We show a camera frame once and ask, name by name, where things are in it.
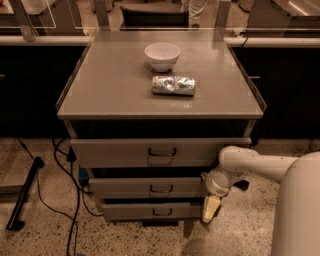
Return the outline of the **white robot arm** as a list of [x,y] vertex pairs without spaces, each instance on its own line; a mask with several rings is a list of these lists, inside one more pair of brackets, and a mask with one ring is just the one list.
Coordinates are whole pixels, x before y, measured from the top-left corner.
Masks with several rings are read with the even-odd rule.
[[207,190],[204,222],[213,219],[221,199],[249,172],[280,183],[271,256],[320,256],[320,152],[285,157],[222,148],[218,165],[202,175]]

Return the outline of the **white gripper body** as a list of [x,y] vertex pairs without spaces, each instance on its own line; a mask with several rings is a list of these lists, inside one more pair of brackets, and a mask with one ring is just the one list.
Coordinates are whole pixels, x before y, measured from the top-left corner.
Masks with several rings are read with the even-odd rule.
[[232,173],[218,165],[210,172],[201,174],[201,178],[210,195],[225,197],[232,186]]

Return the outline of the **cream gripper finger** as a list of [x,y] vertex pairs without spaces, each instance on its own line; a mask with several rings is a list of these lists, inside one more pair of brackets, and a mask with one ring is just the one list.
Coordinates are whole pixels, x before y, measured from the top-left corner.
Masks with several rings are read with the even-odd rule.
[[221,199],[215,195],[206,196],[204,200],[202,220],[209,223],[221,204]]

